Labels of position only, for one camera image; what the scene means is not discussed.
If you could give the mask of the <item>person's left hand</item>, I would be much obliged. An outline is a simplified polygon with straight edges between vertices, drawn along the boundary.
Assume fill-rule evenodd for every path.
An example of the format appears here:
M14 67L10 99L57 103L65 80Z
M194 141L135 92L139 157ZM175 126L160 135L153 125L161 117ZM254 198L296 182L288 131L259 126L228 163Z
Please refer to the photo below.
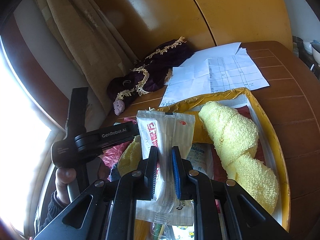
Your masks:
M98 179L106 180L110 175L110 168L102 161L97 172ZM68 185L76 179L74 168L58 168L55 174L56 200L66 206L70 203Z

